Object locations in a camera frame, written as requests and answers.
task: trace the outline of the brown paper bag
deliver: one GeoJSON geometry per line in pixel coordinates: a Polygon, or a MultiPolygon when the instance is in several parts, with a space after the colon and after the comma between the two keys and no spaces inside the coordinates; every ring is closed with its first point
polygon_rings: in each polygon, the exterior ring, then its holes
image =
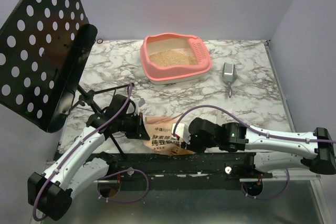
{"type": "Polygon", "coordinates": [[[186,155],[195,154],[192,151],[181,148],[183,139],[175,139],[172,136],[172,125],[180,115],[170,118],[166,116],[149,116],[145,118],[144,126],[150,137],[143,144],[162,155],[186,155]]]}

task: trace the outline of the marble table top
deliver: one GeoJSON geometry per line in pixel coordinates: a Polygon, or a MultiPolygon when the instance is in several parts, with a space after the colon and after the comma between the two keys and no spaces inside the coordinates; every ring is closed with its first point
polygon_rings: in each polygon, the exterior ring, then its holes
{"type": "MultiPolygon", "coordinates": [[[[262,41],[206,40],[204,41],[212,58],[212,68],[199,79],[175,84],[157,86],[146,77],[140,63],[140,40],[104,41],[95,44],[86,64],[80,85],[85,90],[95,91],[110,87],[135,83],[132,100],[143,98],[141,106],[144,116],[175,116],[201,104],[211,104],[234,113],[254,126],[276,131],[290,131],[279,89],[262,41]],[[232,62],[238,78],[232,85],[233,95],[227,95],[227,87],[222,81],[224,62],[232,62]]],[[[118,90],[126,95],[126,90],[118,90]]],[[[104,108],[111,102],[113,92],[94,97],[104,108]]],[[[89,115],[88,106],[74,109],[63,129],[59,152],[64,153],[85,127],[89,115]]],[[[232,121],[209,108],[194,110],[182,122],[189,124],[195,117],[202,117],[219,124],[232,121]]],[[[118,143],[126,153],[151,153],[141,140],[130,140],[116,134],[118,143]]],[[[98,147],[99,152],[118,153],[109,138],[98,147]]],[[[217,148],[208,150],[219,152],[217,148]]]]}

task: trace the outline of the gray wall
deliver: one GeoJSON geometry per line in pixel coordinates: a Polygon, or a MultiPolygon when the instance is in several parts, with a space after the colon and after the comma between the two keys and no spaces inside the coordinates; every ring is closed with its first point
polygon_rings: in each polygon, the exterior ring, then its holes
{"type": "MultiPolygon", "coordinates": [[[[294,0],[270,50],[297,131],[326,127],[336,140],[336,0],[294,0]]],[[[336,221],[334,176],[323,189],[336,221]]]]}
{"type": "MultiPolygon", "coordinates": [[[[0,26],[19,0],[0,0],[0,26]]],[[[48,134],[0,105],[0,223],[30,223],[27,179],[42,172],[60,133],[48,134]]]]}
{"type": "Polygon", "coordinates": [[[82,0],[103,39],[168,31],[203,39],[269,39],[292,0],[82,0]]]}

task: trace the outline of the cable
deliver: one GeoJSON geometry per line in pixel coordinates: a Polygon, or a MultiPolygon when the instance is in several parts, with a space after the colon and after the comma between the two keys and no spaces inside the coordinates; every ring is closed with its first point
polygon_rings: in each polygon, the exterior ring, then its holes
{"type": "Polygon", "coordinates": [[[277,194],[275,194],[275,195],[273,195],[273,196],[269,196],[269,197],[265,197],[265,198],[259,198],[258,196],[252,196],[252,195],[250,195],[250,194],[248,194],[248,192],[247,192],[247,188],[246,188],[246,185],[245,185],[245,183],[242,183],[242,192],[245,194],[245,196],[246,197],[249,197],[249,198],[251,198],[251,199],[258,199],[258,200],[270,200],[270,199],[275,199],[275,198],[278,198],[278,197],[280,197],[281,195],[283,195],[287,190],[288,190],[288,188],[289,188],[289,184],[290,184],[290,176],[289,176],[289,171],[288,171],[288,169],[285,169],[285,171],[286,171],[286,174],[287,174],[287,182],[286,182],[286,185],[285,185],[285,187],[283,188],[283,190],[281,191],[281,192],[279,192],[279,193],[277,193],[277,194]]]}
{"type": "MultiPolygon", "coordinates": [[[[88,135],[86,135],[83,138],[83,143],[90,138],[91,136],[93,136],[94,134],[96,134],[97,132],[99,132],[101,129],[105,128],[107,125],[109,125],[122,111],[123,109],[126,107],[126,105],[128,104],[130,98],[131,98],[131,94],[132,94],[132,89],[133,89],[133,85],[129,84],[127,87],[127,91],[128,91],[128,97],[125,100],[125,103],[121,106],[121,108],[117,111],[117,113],[111,117],[110,119],[108,119],[104,124],[102,124],[101,126],[99,126],[97,129],[95,129],[94,131],[90,132],[88,135]]],[[[45,181],[45,183],[42,185],[40,191],[38,192],[36,199],[34,201],[34,206],[33,206],[33,218],[36,221],[42,221],[45,218],[47,218],[46,215],[43,215],[41,218],[37,217],[37,205],[38,202],[40,200],[40,197],[44,191],[44,189],[47,187],[48,183],[51,181],[51,179],[57,174],[57,170],[60,170],[63,166],[63,164],[68,160],[68,158],[83,144],[82,142],[79,142],[77,145],[75,145],[75,147],[68,153],[68,155],[60,162],[60,164],[56,167],[55,171],[53,171],[53,173],[49,176],[49,178],[45,181]]]]}
{"type": "MultiPolygon", "coordinates": [[[[252,132],[257,133],[261,136],[265,136],[267,138],[273,137],[273,138],[277,138],[277,139],[281,139],[281,140],[289,140],[289,141],[296,141],[296,142],[306,142],[307,141],[306,139],[302,139],[302,138],[288,137],[288,136],[277,136],[277,135],[273,135],[273,134],[267,134],[267,133],[262,132],[262,131],[258,131],[256,129],[252,128],[247,123],[244,123],[241,119],[239,119],[235,115],[231,114],[227,110],[224,110],[220,107],[213,106],[213,105],[199,105],[199,106],[195,106],[195,107],[187,110],[186,112],[184,112],[175,124],[174,130],[173,130],[173,136],[175,136],[176,128],[177,128],[178,124],[181,122],[181,120],[183,119],[183,117],[185,117],[191,111],[199,109],[199,108],[212,108],[212,109],[220,110],[220,111],[224,112],[225,114],[231,116],[234,120],[236,120],[238,123],[242,124],[244,127],[248,128],[252,132]]],[[[312,143],[330,143],[330,144],[332,143],[332,144],[336,144],[336,141],[326,140],[326,139],[310,139],[309,141],[312,142],[312,143]]]]}
{"type": "Polygon", "coordinates": [[[146,179],[146,190],[145,190],[145,192],[143,193],[143,195],[141,195],[139,198],[137,198],[137,199],[133,199],[133,200],[118,200],[118,199],[111,199],[111,198],[105,198],[105,197],[103,197],[103,196],[100,194],[100,191],[99,191],[99,189],[98,189],[99,199],[100,199],[100,198],[103,198],[103,199],[105,199],[106,201],[117,202],[117,203],[134,203],[134,202],[137,202],[137,201],[143,199],[143,198],[147,195],[147,193],[148,193],[148,191],[149,191],[149,180],[148,180],[147,175],[146,175],[143,171],[141,171],[141,170],[138,170],[138,169],[121,170],[120,172],[113,173],[113,174],[111,174],[111,175],[107,175],[107,176],[102,177],[102,178],[100,178],[100,179],[107,179],[107,178],[113,177],[113,176],[115,176],[115,175],[122,174],[122,173],[126,173],[126,172],[137,172],[137,173],[141,173],[141,174],[144,176],[144,178],[146,179]]]}

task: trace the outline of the litter scoop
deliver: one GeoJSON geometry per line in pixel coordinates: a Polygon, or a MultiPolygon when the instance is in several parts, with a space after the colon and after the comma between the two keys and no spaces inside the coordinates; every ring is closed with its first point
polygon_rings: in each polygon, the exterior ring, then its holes
{"type": "Polygon", "coordinates": [[[228,85],[229,89],[229,97],[232,96],[232,88],[231,84],[235,82],[237,79],[237,71],[236,67],[233,63],[224,63],[223,73],[222,73],[223,81],[228,85]]]}

